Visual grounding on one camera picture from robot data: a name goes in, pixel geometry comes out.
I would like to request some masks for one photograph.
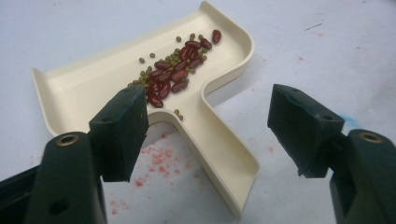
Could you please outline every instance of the kidney bean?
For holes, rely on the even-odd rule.
[[[178,63],[177,65],[175,65],[175,70],[181,70],[181,69],[185,69],[187,67],[188,63],[186,61],[182,61],[180,63]]]
[[[192,49],[192,51],[191,51],[191,53],[190,53],[190,55],[189,55],[189,58],[190,58],[191,60],[193,60],[193,59],[195,59],[196,57],[198,57],[198,54],[199,54],[198,49]]]
[[[154,67],[156,67],[157,69],[166,70],[166,69],[172,67],[172,64],[170,64],[169,62],[156,62],[154,64]]]
[[[158,77],[160,74],[162,74],[164,71],[162,69],[157,69],[152,71],[149,76],[150,77]]]
[[[201,39],[201,46],[206,49],[212,49],[212,44],[206,38]]]
[[[168,95],[169,92],[171,91],[171,82],[170,81],[165,81],[160,88],[160,92],[158,93],[158,97],[163,100],[165,99]]]
[[[155,92],[149,92],[148,93],[148,101],[156,108],[162,108],[163,107],[163,101],[160,100],[157,94]]]
[[[185,81],[181,81],[181,82],[175,83],[175,84],[172,86],[171,91],[172,91],[173,93],[180,92],[180,91],[186,89],[188,85],[189,85],[189,83],[187,83],[187,82],[185,82]]]
[[[188,47],[195,48],[195,49],[200,49],[201,48],[201,43],[197,42],[197,41],[194,41],[194,40],[189,40],[186,43],[184,43],[184,45],[188,46]]]
[[[198,58],[192,60],[192,61],[189,63],[189,67],[190,67],[190,68],[196,68],[196,67],[198,67],[198,65],[200,65],[200,64],[202,64],[202,63],[204,63],[204,60],[202,60],[201,58],[198,57]]]
[[[181,61],[186,61],[189,58],[190,53],[191,53],[191,47],[186,46],[180,50],[178,57],[180,58]]]
[[[220,30],[214,30],[212,32],[212,42],[217,44],[221,40],[221,31]]]
[[[178,83],[181,81],[183,78],[187,77],[189,75],[189,72],[187,70],[178,70],[172,75],[172,81],[175,83]]]
[[[165,81],[169,81],[173,73],[174,70],[168,70],[164,72],[162,75],[158,76],[158,81],[160,81],[161,83],[164,83]]]
[[[160,90],[161,84],[160,84],[160,82],[157,79],[150,78],[148,80],[148,84],[149,84],[149,87],[151,88],[152,91],[159,91]]]

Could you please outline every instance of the cream plastic tray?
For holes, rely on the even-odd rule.
[[[49,131],[53,135],[87,132],[93,116],[137,79],[140,71],[183,46],[175,41],[176,36],[183,40],[191,33],[210,37],[214,29],[222,31],[222,39],[207,53],[208,60],[196,74],[189,75],[189,87],[169,94],[164,108],[148,105],[148,121],[150,125],[169,122],[177,127],[223,200],[240,218],[259,164],[205,96],[245,71],[254,44],[245,30],[207,2],[179,21],[86,60],[46,73],[32,69]],[[150,59],[151,52],[155,59]],[[141,64],[140,57],[146,63]],[[183,121],[173,113],[175,109],[180,110]]]

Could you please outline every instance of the pile of beans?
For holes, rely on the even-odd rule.
[[[181,37],[178,36],[176,40],[181,42]],[[221,32],[214,30],[212,43],[217,44],[220,40]],[[178,93],[189,86],[189,74],[195,74],[195,69],[205,62],[205,54],[212,49],[212,43],[202,35],[198,35],[198,40],[195,40],[195,34],[191,34],[182,49],[175,49],[164,60],[154,63],[154,68],[149,66],[146,71],[141,71],[140,78],[128,86],[143,84],[148,103],[156,108],[163,107],[163,100],[170,92]],[[155,54],[150,53],[149,56],[154,58]],[[144,63],[145,60],[139,58],[139,62]]]

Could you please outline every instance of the black plastic part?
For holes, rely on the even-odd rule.
[[[353,130],[344,151],[353,186],[332,178],[337,223],[396,223],[396,147],[378,133]]]
[[[87,134],[65,133],[47,143],[24,223],[106,223]]]
[[[90,121],[90,128],[103,180],[129,181],[149,128],[145,88],[119,91]]]
[[[23,223],[37,169],[35,166],[0,182],[0,223]]]
[[[268,127],[305,177],[324,177],[329,143],[338,138],[344,120],[307,94],[275,84]]]

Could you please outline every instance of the blue mark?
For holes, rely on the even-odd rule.
[[[339,116],[346,121],[346,125],[349,126],[350,128],[352,128],[352,129],[360,129],[361,128],[359,123],[352,117],[350,117],[348,115],[343,115],[343,114],[341,114]]]

